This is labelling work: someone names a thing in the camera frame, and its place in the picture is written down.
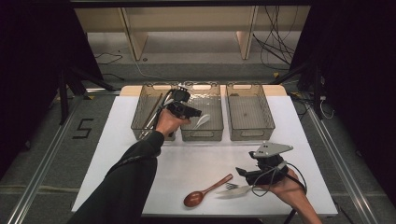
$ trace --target plastic container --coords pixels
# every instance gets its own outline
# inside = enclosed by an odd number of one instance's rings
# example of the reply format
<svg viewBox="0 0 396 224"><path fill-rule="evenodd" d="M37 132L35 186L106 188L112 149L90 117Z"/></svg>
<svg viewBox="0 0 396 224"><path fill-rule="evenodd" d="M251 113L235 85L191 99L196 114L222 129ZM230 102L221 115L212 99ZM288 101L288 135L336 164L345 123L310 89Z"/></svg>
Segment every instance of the plastic container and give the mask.
<svg viewBox="0 0 396 224"><path fill-rule="evenodd" d="M161 104L163 97L169 90L176 88L176 83L143 85L131 125L131 129L137 140L143 139L152 132L148 124L150 124L151 118L157 111L158 105ZM172 136L166 136L165 141L174 141L176 139L175 135L176 134L173 133Z"/></svg>
<svg viewBox="0 0 396 224"><path fill-rule="evenodd" d="M262 85L226 86L232 141L269 140L275 128Z"/></svg>
<svg viewBox="0 0 396 224"><path fill-rule="evenodd" d="M199 118L190 118L191 124L181 126L183 141L221 141L224 130L220 85L218 83L189 83L191 94L188 106L209 114L210 120L194 130Z"/></svg>

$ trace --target wooden spoon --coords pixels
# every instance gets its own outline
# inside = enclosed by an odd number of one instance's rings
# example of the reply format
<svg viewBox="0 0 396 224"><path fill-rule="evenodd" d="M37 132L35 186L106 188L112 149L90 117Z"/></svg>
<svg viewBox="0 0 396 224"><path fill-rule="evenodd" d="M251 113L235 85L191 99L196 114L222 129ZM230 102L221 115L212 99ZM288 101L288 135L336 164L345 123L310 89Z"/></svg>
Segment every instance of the wooden spoon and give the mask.
<svg viewBox="0 0 396 224"><path fill-rule="evenodd" d="M227 181L231 180L233 178L232 174L226 175L224 178L222 178L218 183L214 184L212 187L205 189L205 190L197 190L194 192L191 192L189 195L186 196L184 199L184 205L187 207L194 207L198 204L201 203L201 201L204 199L205 195L212 189L215 189Z"/></svg>

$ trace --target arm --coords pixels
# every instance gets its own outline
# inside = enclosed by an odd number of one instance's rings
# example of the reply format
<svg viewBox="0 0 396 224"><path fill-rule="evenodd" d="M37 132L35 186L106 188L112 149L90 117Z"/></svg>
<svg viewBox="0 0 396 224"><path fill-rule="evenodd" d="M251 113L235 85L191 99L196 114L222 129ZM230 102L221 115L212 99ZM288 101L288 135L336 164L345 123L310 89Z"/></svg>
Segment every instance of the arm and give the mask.
<svg viewBox="0 0 396 224"><path fill-rule="evenodd" d="M163 110L156 131L146 140L133 144L120 161L141 156L144 159L115 164L117 167L110 169L68 223L138 223L157 172L156 156L161 153L164 137L187 123L190 121Z"/></svg>
<svg viewBox="0 0 396 224"><path fill-rule="evenodd" d="M298 179L297 174L295 174L291 169L289 169L288 175ZM272 185L270 188L269 186L260 187L263 189L269 189L280 200L295 209L305 224L321 223L321 220L315 212L314 207L306 198L303 189L293 180L285 177L283 180Z"/></svg>

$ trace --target white table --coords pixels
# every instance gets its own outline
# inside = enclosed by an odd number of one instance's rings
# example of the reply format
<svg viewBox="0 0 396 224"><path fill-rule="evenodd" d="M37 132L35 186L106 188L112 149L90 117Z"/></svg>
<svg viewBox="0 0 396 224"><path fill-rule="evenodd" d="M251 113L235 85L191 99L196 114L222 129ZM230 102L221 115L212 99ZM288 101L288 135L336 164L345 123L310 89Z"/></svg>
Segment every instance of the white table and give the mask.
<svg viewBox="0 0 396 224"><path fill-rule="evenodd" d="M293 150L281 156L303 173L307 197L320 216L337 214L331 195L322 178L304 130L289 96L267 96L276 124L269 142L292 145ZM136 142L131 130L137 96L118 96L111 108L91 165L82 183L72 211L82 205L104 179L108 169L126 149ZM165 142L158 157L157 175L148 196L143 216L157 217L265 217L287 215L290 207L274 194L257 197L252 192L237 197L220 197L216 191L206 194L193 208L184 206L184 198L192 191L207 189L227 174L230 183L246 185L235 167L258 170L257 161L249 157L261 142L232 142L228 129L225 98L222 97L224 132L220 142L183 142L180 131L176 140Z"/></svg>

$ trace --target wire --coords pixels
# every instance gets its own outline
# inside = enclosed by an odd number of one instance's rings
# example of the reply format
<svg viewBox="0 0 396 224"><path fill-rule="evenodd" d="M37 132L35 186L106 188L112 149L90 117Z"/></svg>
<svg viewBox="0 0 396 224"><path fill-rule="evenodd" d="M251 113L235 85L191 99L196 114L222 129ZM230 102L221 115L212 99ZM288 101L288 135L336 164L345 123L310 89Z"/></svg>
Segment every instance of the wire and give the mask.
<svg viewBox="0 0 396 224"><path fill-rule="evenodd" d="M262 197L262 196L264 196L265 194L267 194L268 191L270 191L271 186L273 185L274 176L275 176L275 174L276 174L276 168L275 168L275 167L272 167L272 166L268 166L268 167L270 167L270 168L272 168L272 169L269 170L269 171L267 171L267 172L265 172L265 173L263 173L263 174L261 174L261 175L259 175L259 176L256 178L256 180L254 181L253 186L252 186L252 188L251 188L251 191L252 191L256 196L258 196L258 197ZM265 175L267 175L267 174L270 174L271 172L273 172L273 174L272 174L272 177L271 177L270 184L268 185L268 189L267 189L263 194L258 194L256 191L254 191L254 189L256 188L256 183L257 183L257 181L259 181L259 179L262 178L263 176L265 176Z"/></svg>
<svg viewBox="0 0 396 224"><path fill-rule="evenodd" d="M303 105L304 107L304 112L303 113L297 113L298 116L300 117L300 121L304 118L305 114L308 112L308 110L311 108L311 105L314 104L313 100L309 100L309 99L302 99L300 98L297 94L292 93L292 92L287 92L288 96L290 96L290 99L293 102L299 103L301 105Z"/></svg>
<svg viewBox="0 0 396 224"><path fill-rule="evenodd" d="M274 41L274 40L277 41L277 43L278 43L278 45L279 45L279 49L278 49L278 50L279 50L279 52L282 53L282 56L284 57L284 60L286 61L287 59L286 59L285 53L288 53L288 55L292 58L292 53L294 52L294 49L288 47L288 46L285 44L284 40L289 36L289 34L290 34L290 32L291 32L291 30L292 30L292 28L293 28L293 26L294 26L294 24L295 24L295 22L296 22L296 20L297 20L298 7L296 8L296 13L295 13L295 15L294 15L293 23L292 23L292 25L291 25L291 27L290 27L288 33L286 34L286 36L283 37L283 38L280 37L279 29L278 29L278 16L279 16L279 11L280 11L280 7L279 7L279 6L275 7L275 8L274 8L274 11L273 11L273 13L272 13L272 17L271 17L271 15L270 15L270 13L269 13L269 11L268 11L268 8L265 7L265 12L266 12L266 14L267 14L267 16L268 16L268 19L269 19L270 22L271 22L271 30L270 30L270 34L267 36L267 38L265 39L265 41L264 41L263 43L267 44L267 41L269 40L269 37L271 36L271 37L273 38L273 41Z"/></svg>
<svg viewBox="0 0 396 224"><path fill-rule="evenodd" d="M262 51L260 52L260 60L262 61L262 64L265 67L268 67L268 68L271 68L271 69L274 69L274 70L284 70L284 71L288 71L289 70L289 68L276 68L276 67L273 67L273 66L270 66L270 65L266 64L264 62L264 60L262 59L262 53L263 53L264 50L267 50L267 63L269 63L268 52L270 52L271 54L276 56L280 61L282 61L284 63L288 63L288 62L284 61L284 59L280 58L277 54L273 53L270 49L265 47L264 43L262 41L260 41L254 34L253 34L253 36L256 39L256 41L260 44L260 46L262 46Z"/></svg>
<svg viewBox="0 0 396 224"><path fill-rule="evenodd" d="M268 45L268 44L266 44L266 43L260 41L254 34L253 34L253 37L256 39L256 41L259 43L259 45L262 47L262 50L265 49L265 50L267 50L268 52L270 52L271 54L273 54L274 56L276 56L276 57L277 57L280 61L282 61L283 63L290 64L286 59L282 59L279 55L275 54L273 51L271 51L270 49L268 49L268 48L266 47L266 45Z"/></svg>
<svg viewBox="0 0 396 224"><path fill-rule="evenodd" d="M156 76L143 74L143 72L140 70L139 64L136 62L136 60L133 60L133 61L134 61L134 64L136 64L137 70L139 71L139 73L140 73L140 75L142 77L154 77L154 78L158 78L159 80L163 80L163 81L175 81L175 80L172 80L172 79L169 79L169 78L156 77Z"/></svg>
<svg viewBox="0 0 396 224"><path fill-rule="evenodd" d="M331 115L330 117L327 117L327 116L326 116L326 113L323 111L323 108L322 108L323 101L324 101L324 100L321 100L321 101L320 101L320 110L321 110L323 116L324 116L326 119L332 119L332 117L334 117L334 110L332 111L332 115Z"/></svg>
<svg viewBox="0 0 396 224"><path fill-rule="evenodd" d="M112 73L104 73L104 74L102 74L102 75L103 75L103 76L113 76L113 77L117 77L117 78L121 79L122 81L125 81L125 78L119 77L119 76L114 75L114 74L112 74Z"/></svg>
<svg viewBox="0 0 396 224"><path fill-rule="evenodd" d="M335 201L334 198L332 198L332 201L334 202L335 206L338 208L337 210L341 211L344 216L346 216L346 219L349 221L349 223L354 224L352 218L347 214L347 212L340 206L338 202Z"/></svg>
<svg viewBox="0 0 396 224"><path fill-rule="evenodd" d="M256 40L259 42L260 45L264 45L265 47L268 47L268 48L271 48L271 49L276 49L276 50L279 50L279 51L285 51L283 49L275 47L274 45L270 45L270 44L267 44L266 42L263 42L262 40L258 39L255 36L255 34L253 34L253 36L256 38Z"/></svg>
<svg viewBox="0 0 396 224"><path fill-rule="evenodd" d="M291 163L288 163L288 165L290 165L290 166L292 166L294 169L296 169L296 171L300 174L300 176L301 176L301 179L303 180L303 182L304 182L304 185L302 185L302 183L299 181L299 180L297 180L297 179L292 179L294 182L296 182L297 184L299 184L303 189L304 189L304 191L305 191L305 194L308 192L308 186L306 185L306 181L305 181L305 178L304 178L304 176L303 176L303 174L301 173L301 171L295 166L295 165L293 165L293 164L291 164Z"/></svg>
<svg viewBox="0 0 396 224"><path fill-rule="evenodd" d="M294 83L294 82L298 82L298 80L294 80L294 81L290 81L290 82L284 82L284 83L282 83L282 85L283 86L284 85L289 85L289 84Z"/></svg>
<svg viewBox="0 0 396 224"><path fill-rule="evenodd" d="M122 58L122 55L120 55L120 54L112 54L112 53L107 53L107 52L105 52L105 53L99 54L98 56L95 56L95 59L100 58L100 57L102 57L102 56L105 55L105 54L108 54L108 55L111 55L111 56L117 56L117 57L119 57L119 58L117 58L117 59L115 59L115 60L113 60L113 61L110 61L110 62L108 62L108 63L98 63L98 64L110 64L110 63L114 63L114 62L116 62L116 61L118 61L119 59Z"/></svg>

